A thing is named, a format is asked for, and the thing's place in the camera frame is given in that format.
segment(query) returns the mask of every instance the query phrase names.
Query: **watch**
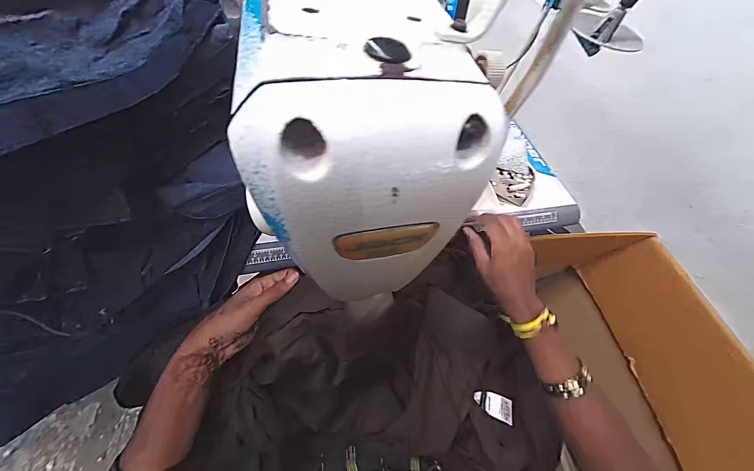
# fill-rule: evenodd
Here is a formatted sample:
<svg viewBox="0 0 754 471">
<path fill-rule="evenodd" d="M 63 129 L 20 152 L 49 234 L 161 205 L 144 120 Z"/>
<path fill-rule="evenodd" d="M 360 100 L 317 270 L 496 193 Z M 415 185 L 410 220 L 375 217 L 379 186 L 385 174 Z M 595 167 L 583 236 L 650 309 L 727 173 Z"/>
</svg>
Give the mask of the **watch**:
<svg viewBox="0 0 754 471">
<path fill-rule="evenodd" d="M 586 393 L 586 387 L 592 383 L 592 376 L 583 362 L 578 358 L 578 374 L 564 380 L 560 384 L 543 383 L 543 389 L 554 397 L 562 399 L 577 399 Z"/>
</svg>

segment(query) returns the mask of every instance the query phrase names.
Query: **skin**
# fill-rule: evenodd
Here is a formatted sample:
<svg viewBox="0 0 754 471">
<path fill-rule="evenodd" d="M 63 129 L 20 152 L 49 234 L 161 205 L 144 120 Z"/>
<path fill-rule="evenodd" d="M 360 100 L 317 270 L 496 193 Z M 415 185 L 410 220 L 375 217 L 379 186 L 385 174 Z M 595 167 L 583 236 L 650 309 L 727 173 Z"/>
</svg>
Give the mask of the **skin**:
<svg viewBox="0 0 754 471">
<path fill-rule="evenodd" d="M 246 348 L 260 314 L 297 281 L 296 270 L 257 276 L 194 328 L 162 372 L 120 457 L 121 469 L 162 471 L 182 461 L 194 442 L 212 376 Z"/>
<path fill-rule="evenodd" d="M 514 322 L 537 317 L 544 305 L 535 291 L 534 252 L 519 220 L 485 215 L 477 222 L 484 224 L 491 252 L 487 253 L 475 231 L 465 229 L 465 234 L 487 287 Z M 288 293 L 297 281 L 295 270 L 257 277 L 194 328 L 153 390 L 120 457 L 122 469 L 162 471 L 182 461 L 194 442 L 211 378 L 227 359 L 249 344 L 264 309 Z M 578 364 L 555 329 L 546 328 L 525 343 L 544 382 L 556 384 L 577 374 Z M 597 388 L 590 388 L 578 399 L 550 396 L 549 400 L 582 471 L 656 469 Z"/>
<path fill-rule="evenodd" d="M 545 307 L 535 290 L 535 254 L 519 219 L 483 215 L 490 253 L 479 235 L 465 228 L 476 268 L 499 305 L 515 323 L 536 318 Z M 524 340 L 537 375 L 545 383 L 559 384 L 577 375 L 575 357 L 560 341 L 557 330 L 545 328 Z M 582 471 L 655 470 L 618 411 L 596 387 L 577 399 L 550 396 L 564 431 L 566 445 Z"/>
</svg>

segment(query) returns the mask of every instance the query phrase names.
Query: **black knob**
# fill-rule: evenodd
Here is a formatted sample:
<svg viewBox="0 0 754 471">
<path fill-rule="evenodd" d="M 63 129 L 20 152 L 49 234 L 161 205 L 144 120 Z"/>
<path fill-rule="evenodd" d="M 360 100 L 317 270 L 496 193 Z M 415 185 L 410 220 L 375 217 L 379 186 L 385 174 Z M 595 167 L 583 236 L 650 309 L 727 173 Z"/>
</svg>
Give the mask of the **black knob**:
<svg viewBox="0 0 754 471">
<path fill-rule="evenodd" d="M 459 33 L 466 33 L 467 32 L 467 22 L 464 21 L 461 18 L 458 18 L 456 21 L 452 22 L 450 25 L 453 29 L 458 31 Z"/>
<path fill-rule="evenodd" d="M 403 64 L 412 58 L 409 49 L 401 41 L 392 38 L 371 38 L 365 41 L 363 49 L 372 59 L 389 64 Z"/>
</svg>

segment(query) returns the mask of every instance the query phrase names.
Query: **cardboard box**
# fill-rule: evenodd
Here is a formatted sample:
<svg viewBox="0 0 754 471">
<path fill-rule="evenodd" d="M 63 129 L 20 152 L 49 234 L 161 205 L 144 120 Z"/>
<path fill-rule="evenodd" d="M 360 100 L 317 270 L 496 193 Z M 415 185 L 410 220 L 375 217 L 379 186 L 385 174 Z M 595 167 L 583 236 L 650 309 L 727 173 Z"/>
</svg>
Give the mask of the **cardboard box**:
<svg viewBox="0 0 754 471">
<path fill-rule="evenodd" d="M 660 469 L 754 469 L 754 359 L 654 234 L 533 237 L 538 292 Z"/>
</svg>

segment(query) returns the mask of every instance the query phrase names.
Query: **orange label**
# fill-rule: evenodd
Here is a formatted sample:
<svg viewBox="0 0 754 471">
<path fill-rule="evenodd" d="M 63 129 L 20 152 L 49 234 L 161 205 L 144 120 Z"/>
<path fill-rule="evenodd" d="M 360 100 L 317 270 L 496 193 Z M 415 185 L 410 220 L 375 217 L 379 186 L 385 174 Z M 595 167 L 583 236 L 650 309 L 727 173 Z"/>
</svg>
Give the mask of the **orange label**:
<svg viewBox="0 0 754 471">
<path fill-rule="evenodd" d="M 338 235 L 333 239 L 333 246 L 337 253 L 349 260 L 381 258 L 420 249 L 437 230 L 436 222 L 364 230 Z"/>
</svg>

